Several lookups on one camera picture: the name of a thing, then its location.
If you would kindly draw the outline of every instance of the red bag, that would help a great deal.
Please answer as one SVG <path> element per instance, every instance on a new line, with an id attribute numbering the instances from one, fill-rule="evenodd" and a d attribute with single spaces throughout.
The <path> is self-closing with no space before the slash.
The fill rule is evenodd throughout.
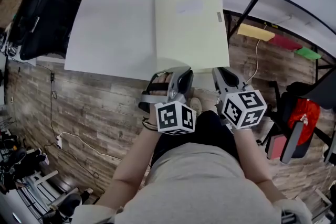
<path id="1" fill-rule="evenodd" d="M 304 144 L 313 134 L 320 112 L 320 106 L 314 102 L 307 99 L 298 100 L 287 122 L 288 127 L 291 129 L 293 129 L 297 121 L 304 123 L 298 146 Z"/>

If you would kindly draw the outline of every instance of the person's right arm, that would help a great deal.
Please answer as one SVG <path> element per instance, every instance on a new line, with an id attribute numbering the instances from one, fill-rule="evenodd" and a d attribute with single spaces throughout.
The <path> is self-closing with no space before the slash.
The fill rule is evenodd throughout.
<path id="1" fill-rule="evenodd" d="M 252 130 L 235 130 L 234 138 L 245 177 L 254 182 L 270 202 L 286 199 L 272 182 L 267 160 L 261 153 Z"/>

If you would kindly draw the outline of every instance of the gray t-shirt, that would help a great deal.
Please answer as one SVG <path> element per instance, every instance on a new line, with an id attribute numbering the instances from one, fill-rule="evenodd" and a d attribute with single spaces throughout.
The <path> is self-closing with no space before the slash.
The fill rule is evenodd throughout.
<path id="1" fill-rule="evenodd" d="M 271 224 L 281 223 L 281 215 L 290 213 L 295 214 L 295 223 L 311 223 L 304 203 L 270 203 L 257 185 L 245 178 L 231 155 L 215 146 L 194 143 L 179 146 L 158 159 L 146 186 L 120 211 L 79 206 L 72 224 Z"/>

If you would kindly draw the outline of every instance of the white table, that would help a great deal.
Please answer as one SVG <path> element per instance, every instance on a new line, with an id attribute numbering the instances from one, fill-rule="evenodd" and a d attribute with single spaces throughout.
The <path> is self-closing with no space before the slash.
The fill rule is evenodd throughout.
<path id="1" fill-rule="evenodd" d="M 82 0 L 65 69 L 150 80 L 157 71 L 154 15 L 154 0 Z M 193 86 L 214 90 L 211 74 L 196 74 Z"/>

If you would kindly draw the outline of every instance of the person's left hand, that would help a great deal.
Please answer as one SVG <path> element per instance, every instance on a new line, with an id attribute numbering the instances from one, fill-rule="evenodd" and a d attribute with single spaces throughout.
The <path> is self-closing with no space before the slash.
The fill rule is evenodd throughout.
<path id="1" fill-rule="evenodd" d="M 161 76 L 155 78 L 152 83 L 169 83 L 170 80 L 172 79 L 172 74 L 171 73 L 164 73 Z M 167 91 L 150 91 L 150 95 L 167 95 Z M 148 122 L 157 125 L 158 123 L 156 122 L 156 109 L 154 104 L 150 104 L 150 114 L 149 114 L 149 119 Z"/>

